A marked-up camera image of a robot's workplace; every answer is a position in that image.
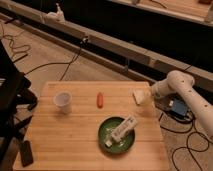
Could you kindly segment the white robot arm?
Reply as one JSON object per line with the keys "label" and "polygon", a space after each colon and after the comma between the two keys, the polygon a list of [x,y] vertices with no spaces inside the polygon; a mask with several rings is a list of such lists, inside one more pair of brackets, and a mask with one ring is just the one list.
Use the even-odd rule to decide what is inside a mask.
{"label": "white robot arm", "polygon": [[195,79],[184,72],[173,70],[164,80],[151,86],[151,94],[156,99],[177,93],[195,114],[210,139],[213,139],[213,105],[205,100],[194,89]]}

